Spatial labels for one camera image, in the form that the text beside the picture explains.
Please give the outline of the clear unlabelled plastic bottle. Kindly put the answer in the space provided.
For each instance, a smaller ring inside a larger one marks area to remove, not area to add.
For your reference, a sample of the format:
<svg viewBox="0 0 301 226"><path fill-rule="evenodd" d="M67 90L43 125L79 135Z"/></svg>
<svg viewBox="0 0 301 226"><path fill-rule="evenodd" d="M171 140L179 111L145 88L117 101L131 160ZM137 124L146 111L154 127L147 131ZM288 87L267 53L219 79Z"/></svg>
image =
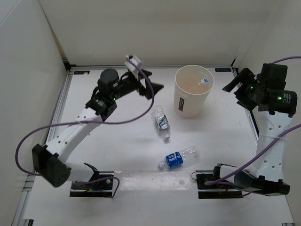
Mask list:
<svg viewBox="0 0 301 226"><path fill-rule="evenodd" d="M191 79L185 82L185 91L192 94L203 94L210 89L210 84L207 79Z"/></svg>

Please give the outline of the blue label clear water bottle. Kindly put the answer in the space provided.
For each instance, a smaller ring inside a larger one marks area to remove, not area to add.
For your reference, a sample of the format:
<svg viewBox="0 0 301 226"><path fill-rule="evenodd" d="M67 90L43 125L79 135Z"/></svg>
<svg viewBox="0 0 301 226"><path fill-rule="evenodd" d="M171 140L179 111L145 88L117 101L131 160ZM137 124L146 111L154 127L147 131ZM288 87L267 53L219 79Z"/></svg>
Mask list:
<svg viewBox="0 0 301 226"><path fill-rule="evenodd" d="M159 170L175 170L181 167L194 165L199 162L200 154L196 146L173 152L158 162Z"/></svg>

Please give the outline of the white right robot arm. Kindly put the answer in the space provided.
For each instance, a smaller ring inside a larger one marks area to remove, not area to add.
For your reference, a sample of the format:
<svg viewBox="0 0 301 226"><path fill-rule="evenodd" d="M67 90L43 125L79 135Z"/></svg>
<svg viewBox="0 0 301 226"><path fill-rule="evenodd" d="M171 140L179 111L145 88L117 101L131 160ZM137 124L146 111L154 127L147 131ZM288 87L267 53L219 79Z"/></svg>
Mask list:
<svg viewBox="0 0 301 226"><path fill-rule="evenodd" d="M285 89L287 69L286 65L264 64L255 75L244 68L223 88L231 92L238 85L234 93L237 103L249 111L258 109L258 143L256 155L240 168L218 164L207 186L222 188L231 183L240 191L265 196L289 193L290 186L283 182L283 155L285 135L297 129L290 124L298 96Z"/></svg>

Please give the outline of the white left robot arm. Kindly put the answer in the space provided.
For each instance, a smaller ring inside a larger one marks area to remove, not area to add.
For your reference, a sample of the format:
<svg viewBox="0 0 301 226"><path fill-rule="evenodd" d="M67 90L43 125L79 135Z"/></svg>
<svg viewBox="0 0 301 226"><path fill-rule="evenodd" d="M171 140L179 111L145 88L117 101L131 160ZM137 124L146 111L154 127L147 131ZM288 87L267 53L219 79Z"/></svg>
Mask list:
<svg viewBox="0 0 301 226"><path fill-rule="evenodd" d="M99 170L91 164L68 163L72 151L87 137L92 130L104 123L117 108L116 100L137 91L140 96L152 99L161 89L162 84L152 83L149 79L142 85L143 75L151 72L142 70L137 76L127 71L119 76L115 69L101 72L91 99L72 125L45 145L35 145L32 149L33 166L53 187L60 187L66 181L78 181L88 188L99 183Z"/></svg>

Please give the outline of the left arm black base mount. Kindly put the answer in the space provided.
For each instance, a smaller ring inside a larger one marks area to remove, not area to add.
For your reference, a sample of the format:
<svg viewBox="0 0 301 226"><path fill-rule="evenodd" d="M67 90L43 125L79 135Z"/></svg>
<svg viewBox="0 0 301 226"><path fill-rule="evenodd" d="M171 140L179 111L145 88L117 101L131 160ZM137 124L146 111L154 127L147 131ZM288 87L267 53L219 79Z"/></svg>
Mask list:
<svg viewBox="0 0 301 226"><path fill-rule="evenodd" d="M113 198L120 186L120 179L113 171L99 172L91 179L93 183L72 182L70 197Z"/></svg>

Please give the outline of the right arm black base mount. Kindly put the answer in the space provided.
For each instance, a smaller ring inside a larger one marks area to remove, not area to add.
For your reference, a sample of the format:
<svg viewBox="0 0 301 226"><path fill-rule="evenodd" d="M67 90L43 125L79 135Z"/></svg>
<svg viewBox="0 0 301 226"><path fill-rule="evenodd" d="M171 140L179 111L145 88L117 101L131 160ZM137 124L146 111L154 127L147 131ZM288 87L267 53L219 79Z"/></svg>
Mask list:
<svg viewBox="0 0 301 226"><path fill-rule="evenodd" d="M223 181L219 184L205 185L205 182L214 179L212 171L196 170L191 174L191 180L197 183L199 199L241 199L242 192L237 190L230 182Z"/></svg>

